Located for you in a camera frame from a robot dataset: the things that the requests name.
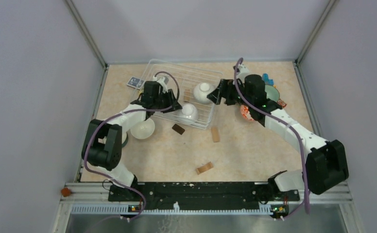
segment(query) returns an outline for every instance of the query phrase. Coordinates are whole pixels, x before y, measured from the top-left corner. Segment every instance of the table surface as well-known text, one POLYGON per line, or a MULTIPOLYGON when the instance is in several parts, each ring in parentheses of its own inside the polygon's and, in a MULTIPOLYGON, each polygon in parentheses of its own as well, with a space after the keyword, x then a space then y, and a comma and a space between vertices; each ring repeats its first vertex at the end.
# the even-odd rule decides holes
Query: table surface
MULTIPOLYGON (((233 77, 230 63, 184 63, 186 66, 210 69, 233 77)), ((312 126, 292 62, 247 62, 251 73, 268 73, 288 105, 285 110, 308 130, 312 126)), ((97 119, 110 117, 129 104, 133 89, 126 84, 130 77, 141 77, 146 65, 111 65, 108 70, 97 119)), ((246 121, 238 105, 216 106, 210 126, 217 126, 221 141, 213 143, 210 129, 182 125, 179 135, 174 122, 151 117, 153 135, 138 140, 129 133, 122 149, 121 161, 142 182, 238 182, 266 181, 282 170, 301 169, 300 154, 280 136, 257 122, 246 121), (214 168, 197 175, 195 169, 208 162, 214 168)), ((82 182, 103 181, 105 177, 83 171, 82 182)))

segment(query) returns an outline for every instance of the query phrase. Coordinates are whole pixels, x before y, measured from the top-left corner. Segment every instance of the white wall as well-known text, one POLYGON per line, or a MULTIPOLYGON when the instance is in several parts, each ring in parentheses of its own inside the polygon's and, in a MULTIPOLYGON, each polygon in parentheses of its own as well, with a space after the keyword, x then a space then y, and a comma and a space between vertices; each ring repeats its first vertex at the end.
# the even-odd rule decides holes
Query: white wall
POLYGON ((377 1, 340 1, 302 69, 326 137, 345 145, 367 232, 377 233, 377 1))
POLYGON ((328 0, 74 0, 108 63, 294 60, 328 0))
POLYGON ((102 74, 62 0, 0 0, 0 233, 51 230, 102 74))

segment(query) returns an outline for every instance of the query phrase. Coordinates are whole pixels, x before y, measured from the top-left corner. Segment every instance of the white teacup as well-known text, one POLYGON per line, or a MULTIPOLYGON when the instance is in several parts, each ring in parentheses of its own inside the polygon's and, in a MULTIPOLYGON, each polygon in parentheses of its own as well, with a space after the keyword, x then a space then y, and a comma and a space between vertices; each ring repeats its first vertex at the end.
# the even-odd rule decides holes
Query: white teacup
POLYGON ((213 92, 215 87, 209 83, 199 83, 193 89, 194 98, 202 104, 209 104, 211 100, 207 99, 207 95, 213 92))
POLYGON ((177 112, 177 115, 181 118, 182 123, 194 123, 199 119, 199 111, 191 103, 183 104, 183 109, 177 112))

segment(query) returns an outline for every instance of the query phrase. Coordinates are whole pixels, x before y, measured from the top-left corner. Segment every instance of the playing card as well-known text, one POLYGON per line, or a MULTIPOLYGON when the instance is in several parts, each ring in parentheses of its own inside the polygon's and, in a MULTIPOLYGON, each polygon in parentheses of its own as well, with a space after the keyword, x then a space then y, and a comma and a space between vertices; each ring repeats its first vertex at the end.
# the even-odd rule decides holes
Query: playing card
POLYGON ((127 86, 140 90, 143 87, 144 81, 136 77, 131 77, 127 83, 127 86))
POLYGON ((169 82, 169 78, 167 76, 164 76, 164 84, 167 85, 168 82, 169 82))

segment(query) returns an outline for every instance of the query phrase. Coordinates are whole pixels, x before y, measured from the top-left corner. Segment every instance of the wire basket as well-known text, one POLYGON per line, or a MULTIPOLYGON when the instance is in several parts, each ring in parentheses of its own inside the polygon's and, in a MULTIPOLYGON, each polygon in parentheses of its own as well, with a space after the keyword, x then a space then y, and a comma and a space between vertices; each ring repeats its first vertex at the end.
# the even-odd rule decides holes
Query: wire basket
MULTIPOLYGON (((213 70, 193 68, 184 65, 179 65, 175 63, 170 63, 166 61, 161 61, 158 59, 152 59, 148 63, 146 69, 144 70, 141 79, 144 81, 150 81, 153 79, 153 76, 159 71, 169 72, 173 77, 176 78, 178 85, 180 87, 180 97, 178 102, 183 105, 184 103, 193 104, 198 112, 199 119, 196 122, 186 122, 184 118, 178 116, 176 112, 171 113, 160 113, 156 112, 153 116, 167 119, 176 123, 190 125, 199 129, 206 129, 212 120, 215 104, 201 104, 193 96, 193 89, 199 83, 209 83, 217 87, 220 79, 223 78, 223 73, 213 70)), ((174 81, 169 78, 167 83, 168 89, 173 89, 175 95, 177 95, 177 86, 174 81)), ((139 90, 134 90, 131 101, 138 98, 139 90)))

